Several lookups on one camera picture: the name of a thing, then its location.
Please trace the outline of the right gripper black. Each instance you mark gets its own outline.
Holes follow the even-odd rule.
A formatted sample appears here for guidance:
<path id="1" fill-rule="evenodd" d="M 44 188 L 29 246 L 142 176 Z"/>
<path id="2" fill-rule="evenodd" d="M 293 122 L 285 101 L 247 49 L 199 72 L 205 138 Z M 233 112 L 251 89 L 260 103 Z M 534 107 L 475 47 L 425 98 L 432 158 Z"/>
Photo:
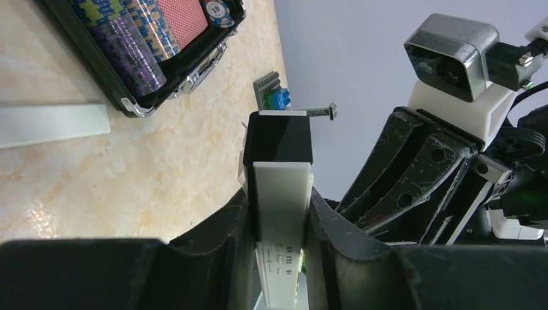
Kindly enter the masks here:
<path id="1" fill-rule="evenodd" d="M 391 244 L 444 244 L 486 184 L 482 142 L 429 113 L 397 107 L 336 211 Z"/>

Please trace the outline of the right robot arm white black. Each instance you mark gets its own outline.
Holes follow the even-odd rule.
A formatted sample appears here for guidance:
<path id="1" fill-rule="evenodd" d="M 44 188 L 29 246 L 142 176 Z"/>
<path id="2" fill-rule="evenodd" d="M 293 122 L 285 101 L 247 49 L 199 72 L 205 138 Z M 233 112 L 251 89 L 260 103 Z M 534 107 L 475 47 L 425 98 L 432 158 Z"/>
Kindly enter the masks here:
<path id="1" fill-rule="evenodd" d="M 547 229 L 547 143 L 507 123 L 516 93 L 491 85 L 466 102 L 417 82 L 389 115 L 336 211 L 385 243 L 535 240 Z"/>

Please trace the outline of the white battery cover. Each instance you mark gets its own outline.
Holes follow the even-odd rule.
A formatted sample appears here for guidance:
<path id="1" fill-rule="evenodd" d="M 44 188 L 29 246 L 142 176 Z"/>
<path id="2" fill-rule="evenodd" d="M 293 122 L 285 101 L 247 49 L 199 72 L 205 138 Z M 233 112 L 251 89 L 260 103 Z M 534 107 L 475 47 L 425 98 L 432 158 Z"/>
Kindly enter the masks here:
<path id="1" fill-rule="evenodd" d="M 107 134 L 111 131 L 103 103 L 1 107 L 1 148 Z"/>

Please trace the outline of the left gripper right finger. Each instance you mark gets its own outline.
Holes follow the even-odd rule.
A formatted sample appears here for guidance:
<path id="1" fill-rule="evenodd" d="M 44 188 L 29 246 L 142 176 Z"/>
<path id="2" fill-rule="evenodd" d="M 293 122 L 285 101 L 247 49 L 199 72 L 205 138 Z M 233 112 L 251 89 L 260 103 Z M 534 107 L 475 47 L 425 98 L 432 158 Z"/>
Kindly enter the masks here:
<path id="1" fill-rule="evenodd" d="M 392 247 L 310 200 L 310 309 L 546 309 L 547 250 L 533 246 Z"/>

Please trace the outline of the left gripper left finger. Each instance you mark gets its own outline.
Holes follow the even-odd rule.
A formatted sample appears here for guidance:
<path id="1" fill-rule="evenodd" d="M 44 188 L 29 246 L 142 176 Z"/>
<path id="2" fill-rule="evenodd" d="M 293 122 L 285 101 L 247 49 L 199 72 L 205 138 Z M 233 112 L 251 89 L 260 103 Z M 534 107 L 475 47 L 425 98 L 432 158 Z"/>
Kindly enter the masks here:
<path id="1" fill-rule="evenodd" d="M 170 242 L 12 240 L 2 309 L 249 309 L 253 246 L 243 191 Z"/>

